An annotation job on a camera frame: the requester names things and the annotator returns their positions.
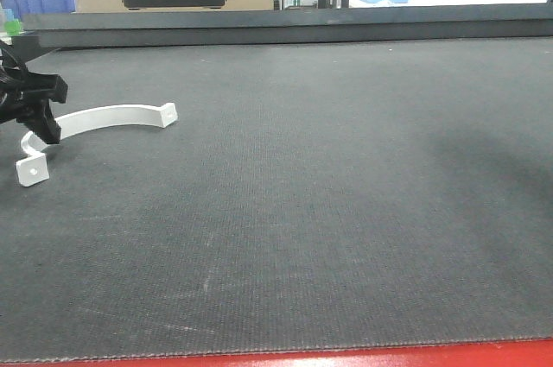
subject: white curved bracket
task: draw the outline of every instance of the white curved bracket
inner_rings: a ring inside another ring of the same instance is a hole
[[[119,125],[150,125],[165,128],[178,119],[175,104],[164,106],[113,105],[74,112],[56,118],[61,127],[61,139],[83,132]],[[17,177],[22,186],[29,187],[50,178],[46,155],[48,145],[33,132],[25,134],[21,148],[27,158],[16,163]]]

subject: red edge strip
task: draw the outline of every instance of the red edge strip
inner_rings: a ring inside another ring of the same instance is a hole
[[[248,354],[183,358],[134,358],[4,367],[552,367],[553,339],[509,343],[388,349]]]

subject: gray fabric surface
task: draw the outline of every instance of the gray fabric surface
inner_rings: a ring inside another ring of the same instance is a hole
[[[0,360],[553,336],[553,41],[50,54],[57,114],[175,102],[16,183]]]

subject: metal frame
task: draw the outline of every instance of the metal frame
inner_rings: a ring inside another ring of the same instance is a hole
[[[149,105],[113,105],[74,112],[56,118],[61,126],[61,139],[83,132],[119,125],[150,125],[166,128],[178,119],[175,104],[161,107]],[[50,178],[46,155],[42,151],[48,145],[33,132],[25,134],[21,148],[28,156],[16,163],[19,183],[30,187]]]
[[[553,35],[553,6],[29,15],[41,47],[144,47]]]

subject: green object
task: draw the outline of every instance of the green object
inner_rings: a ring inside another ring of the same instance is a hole
[[[3,24],[8,36],[17,36],[23,31],[23,25],[19,19],[10,20]]]

